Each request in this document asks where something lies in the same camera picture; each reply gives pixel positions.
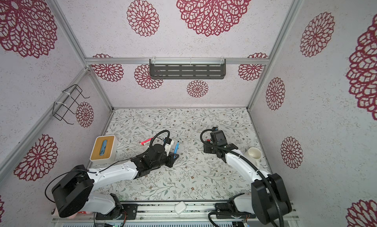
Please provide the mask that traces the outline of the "pink highlighter pen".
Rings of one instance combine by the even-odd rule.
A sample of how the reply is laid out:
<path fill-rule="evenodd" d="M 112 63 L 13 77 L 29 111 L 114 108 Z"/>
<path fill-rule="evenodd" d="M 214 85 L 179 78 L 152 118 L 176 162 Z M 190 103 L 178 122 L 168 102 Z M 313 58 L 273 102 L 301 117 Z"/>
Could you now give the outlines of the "pink highlighter pen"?
<path fill-rule="evenodd" d="M 148 140 L 146 140 L 146 141 L 143 141 L 143 142 L 141 142 L 140 144 L 141 144 L 142 146 L 144 146 L 144 145 L 148 144 L 151 140 L 152 140 L 152 138 L 150 138 L 150 139 L 148 139 Z"/>

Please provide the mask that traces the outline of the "blue marker pen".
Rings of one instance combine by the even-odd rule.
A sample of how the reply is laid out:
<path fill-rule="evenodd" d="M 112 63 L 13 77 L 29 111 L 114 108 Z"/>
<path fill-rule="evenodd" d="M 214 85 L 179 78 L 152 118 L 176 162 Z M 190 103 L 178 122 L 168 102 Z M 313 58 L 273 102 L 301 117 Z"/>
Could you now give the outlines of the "blue marker pen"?
<path fill-rule="evenodd" d="M 179 148 L 179 141 L 177 142 L 177 144 L 175 146 L 174 154 L 177 154 L 178 148 Z"/>

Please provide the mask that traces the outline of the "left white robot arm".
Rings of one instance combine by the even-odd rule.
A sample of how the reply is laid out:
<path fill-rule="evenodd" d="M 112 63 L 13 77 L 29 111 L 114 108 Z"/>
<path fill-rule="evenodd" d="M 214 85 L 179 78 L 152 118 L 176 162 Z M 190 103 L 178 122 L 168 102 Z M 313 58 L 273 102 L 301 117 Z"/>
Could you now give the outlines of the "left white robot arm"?
<path fill-rule="evenodd" d="M 104 195 L 97 189 L 123 180 L 148 175 L 162 166 L 171 168 L 178 154 L 167 152 L 156 144 L 144 153 L 104 169 L 75 166 L 52 188 L 59 217 L 68 218 L 79 212 L 95 212 L 99 220 L 112 220 L 124 214 L 124 207 L 116 194 Z"/>

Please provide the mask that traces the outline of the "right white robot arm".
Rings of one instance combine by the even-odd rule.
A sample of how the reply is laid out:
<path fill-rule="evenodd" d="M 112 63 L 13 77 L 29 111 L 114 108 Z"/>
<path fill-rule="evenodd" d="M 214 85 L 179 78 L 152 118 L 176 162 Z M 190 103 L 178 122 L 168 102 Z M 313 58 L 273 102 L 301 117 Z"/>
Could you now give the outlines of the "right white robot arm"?
<path fill-rule="evenodd" d="M 256 217 L 264 225 L 285 226 L 283 216 L 292 211 L 292 206 L 280 175 L 258 169 L 234 145 L 204 142 L 204 152 L 216 154 L 251 184 L 250 192 L 235 195 L 226 204 L 215 205 L 217 210 L 208 214 L 212 224 L 215 215 L 220 219 Z"/>

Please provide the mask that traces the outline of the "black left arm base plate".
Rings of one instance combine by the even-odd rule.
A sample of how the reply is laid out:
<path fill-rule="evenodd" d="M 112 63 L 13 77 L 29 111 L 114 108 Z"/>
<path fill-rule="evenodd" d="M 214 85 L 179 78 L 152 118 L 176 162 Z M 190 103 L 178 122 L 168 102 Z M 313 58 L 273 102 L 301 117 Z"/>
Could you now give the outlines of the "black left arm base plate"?
<path fill-rule="evenodd" d="M 138 204 L 126 203 L 120 206 L 116 206 L 109 214 L 97 213 L 95 215 L 96 221 L 102 220 L 135 220 L 137 215 Z"/>

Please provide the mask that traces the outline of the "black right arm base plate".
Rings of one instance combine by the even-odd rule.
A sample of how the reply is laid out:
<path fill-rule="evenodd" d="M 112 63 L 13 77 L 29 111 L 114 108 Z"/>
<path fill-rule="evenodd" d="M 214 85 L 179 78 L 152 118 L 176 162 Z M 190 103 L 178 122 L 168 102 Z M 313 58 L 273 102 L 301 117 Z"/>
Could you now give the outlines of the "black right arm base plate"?
<path fill-rule="evenodd" d="M 233 205 L 227 202 L 217 202 L 215 203 L 215 211 L 217 219 L 246 219 L 256 218 L 255 214 L 247 213 L 241 214 Z"/>

